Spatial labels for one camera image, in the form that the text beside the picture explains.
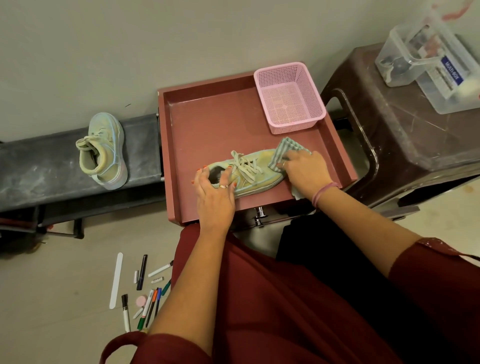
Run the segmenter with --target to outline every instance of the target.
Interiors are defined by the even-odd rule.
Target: sneaker
[[[80,150],[80,168],[107,190],[122,187],[128,172],[123,160],[123,129],[107,112],[90,120],[88,135],[75,143]]]
[[[212,163],[208,166],[210,170],[208,179],[215,188],[218,188],[222,172],[228,166],[232,166],[229,182],[237,182],[235,198],[269,190],[282,182],[284,177],[282,173],[275,172],[268,167],[274,153],[275,149],[267,149],[244,156],[233,150],[233,159]]]

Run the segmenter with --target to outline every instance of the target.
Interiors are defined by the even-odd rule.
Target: red sleeve
[[[420,239],[397,258],[389,279],[480,362],[480,268],[460,255],[439,239]]]
[[[212,358],[191,341],[168,334],[148,336],[131,364],[212,364]]]

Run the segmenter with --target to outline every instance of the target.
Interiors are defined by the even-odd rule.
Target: brown plastic stool
[[[338,98],[367,155],[370,169],[348,193],[370,207],[480,174],[480,109],[440,115],[416,82],[388,87],[374,63],[382,46],[355,48],[321,94]]]

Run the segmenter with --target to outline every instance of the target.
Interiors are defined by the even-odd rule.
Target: pink cap
[[[143,307],[145,306],[145,303],[147,303],[147,296],[143,295],[137,298],[135,301],[138,307]]]

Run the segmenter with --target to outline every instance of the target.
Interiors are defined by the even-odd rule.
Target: plastic basket
[[[325,117],[325,105],[303,63],[261,68],[253,77],[273,134],[308,129]]]

